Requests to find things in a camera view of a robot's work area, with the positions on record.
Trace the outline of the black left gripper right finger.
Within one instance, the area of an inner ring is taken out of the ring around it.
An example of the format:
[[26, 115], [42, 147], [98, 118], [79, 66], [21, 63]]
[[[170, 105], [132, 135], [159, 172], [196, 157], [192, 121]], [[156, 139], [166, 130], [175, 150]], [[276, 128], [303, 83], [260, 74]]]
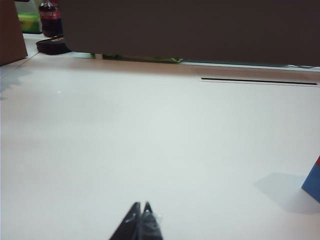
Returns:
[[139, 240], [163, 240], [160, 225], [155, 217], [150, 203], [145, 203], [138, 225]]

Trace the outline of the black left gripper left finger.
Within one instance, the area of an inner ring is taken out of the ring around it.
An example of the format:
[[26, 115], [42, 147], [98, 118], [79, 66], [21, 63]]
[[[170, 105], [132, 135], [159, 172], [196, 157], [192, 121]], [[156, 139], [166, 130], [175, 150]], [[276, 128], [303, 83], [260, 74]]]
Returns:
[[109, 239], [138, 240], [141, 214], [141, 203], [135, 202]]

